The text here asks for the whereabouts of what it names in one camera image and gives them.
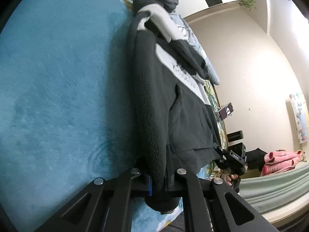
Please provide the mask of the operator right hand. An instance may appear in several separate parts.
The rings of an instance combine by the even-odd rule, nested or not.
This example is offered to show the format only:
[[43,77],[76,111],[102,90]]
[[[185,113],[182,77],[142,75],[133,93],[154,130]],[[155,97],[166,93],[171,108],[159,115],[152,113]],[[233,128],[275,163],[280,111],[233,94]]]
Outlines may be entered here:
[[221,179],[230,186],[236,193],[240,191],[241,178],[237,174],[232,174],[230,169],[222,170]]

